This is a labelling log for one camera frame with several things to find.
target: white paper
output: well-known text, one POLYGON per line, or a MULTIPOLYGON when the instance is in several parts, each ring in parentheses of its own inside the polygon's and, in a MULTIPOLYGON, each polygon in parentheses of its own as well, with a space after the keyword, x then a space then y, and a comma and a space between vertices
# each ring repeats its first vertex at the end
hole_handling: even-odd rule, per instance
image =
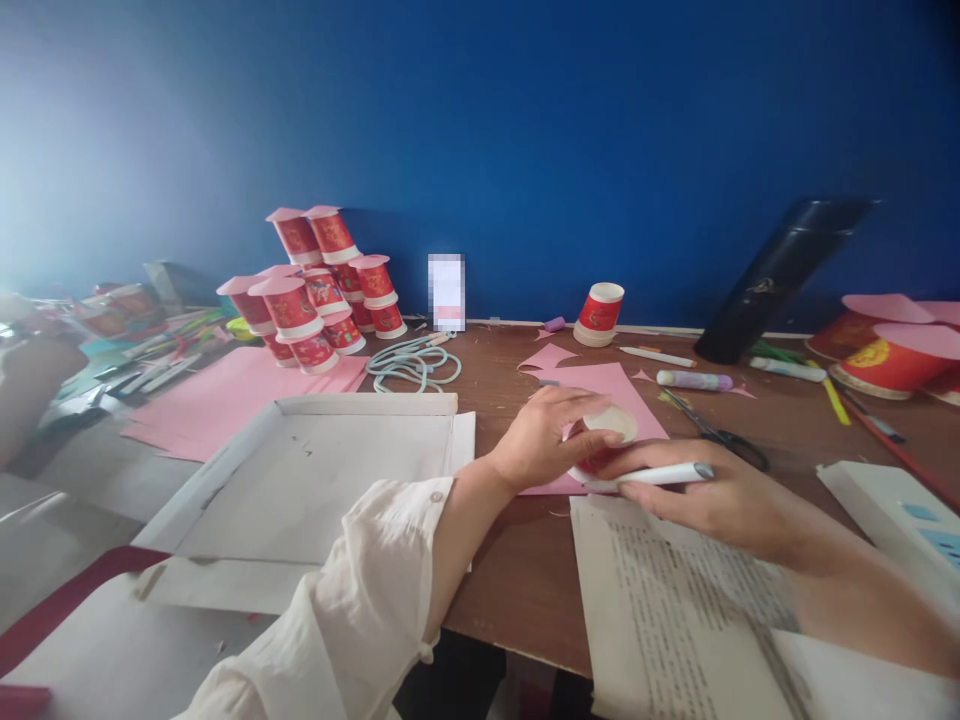
POLYGON ((794 717, 756 630, 794 625, 768 566, 627 500, 570 507, 595 714, 794 717))

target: person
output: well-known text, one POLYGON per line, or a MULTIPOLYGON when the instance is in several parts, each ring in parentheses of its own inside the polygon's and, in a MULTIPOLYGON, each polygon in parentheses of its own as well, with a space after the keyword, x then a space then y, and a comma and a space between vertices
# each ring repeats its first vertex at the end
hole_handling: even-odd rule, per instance
MULTIPOLYGON (((496 448, 455 478, 376 483, 290 608, 247 650, 217 665, 181 717, 397 717, 397 689, 418 659, 429 660, 497 515, 520 492, 619 443, 609 431, 562 439, 564 426, 609 403, 585 390, 542 388, 496 448)), ((627 483, 621 494, 782 566, 805 633, 960 678, 960 639, 947 618, 868 543, 725 449, 702 440, 639 444, 601 475, 684 462, 710 463, 716 479, 683 493, 627 483)))

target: person's right hand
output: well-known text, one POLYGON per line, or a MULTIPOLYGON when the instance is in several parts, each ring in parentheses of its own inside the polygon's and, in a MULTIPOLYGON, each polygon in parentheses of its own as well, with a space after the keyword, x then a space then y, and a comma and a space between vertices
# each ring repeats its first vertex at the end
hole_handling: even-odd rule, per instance
POLYGON ((673 492, 639 482, 620 494, 663 520, 697 530, 754 557, 805 570, 823 560, 824 545, 840 528, 827 515, 725 448, 706 440, 638 445, 597 474, 612 479, 632 470, 680 463, 713 466, 715 480, 673 492))

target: person's left hand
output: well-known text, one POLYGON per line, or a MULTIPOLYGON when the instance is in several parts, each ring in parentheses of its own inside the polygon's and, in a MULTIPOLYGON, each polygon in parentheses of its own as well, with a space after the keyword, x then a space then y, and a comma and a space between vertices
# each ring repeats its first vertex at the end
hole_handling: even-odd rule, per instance
POLYGON ((506 435, 483 460, 514 493, 556 480, 575 463, 623 437, 609 430, 588 430, 564 442, 563 428, 610 405, 608 395, 548 386, 530 398, 506 435))

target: hand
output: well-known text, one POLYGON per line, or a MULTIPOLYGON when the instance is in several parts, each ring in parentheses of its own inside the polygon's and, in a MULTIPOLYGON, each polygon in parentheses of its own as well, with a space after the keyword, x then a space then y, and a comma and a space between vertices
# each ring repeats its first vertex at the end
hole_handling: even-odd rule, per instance
POLYGON ((841 529, 827 515, 719 445, 675 440, 639 445, 614 458, 598 477, 645 467, 709 463, 715 480, 689 483, 681 493, 638 482, 620 494, 663 520, 697 530, 754 557, 805 570, 822 567, 841 529))
POLYGON ((524 405, 506 435, 483 458, 514 492, 556 480, 575 463, 623 437, 609 430, 588 430, 563 441, 563 428, 610 405, 606 395, 548 386, 524 405))

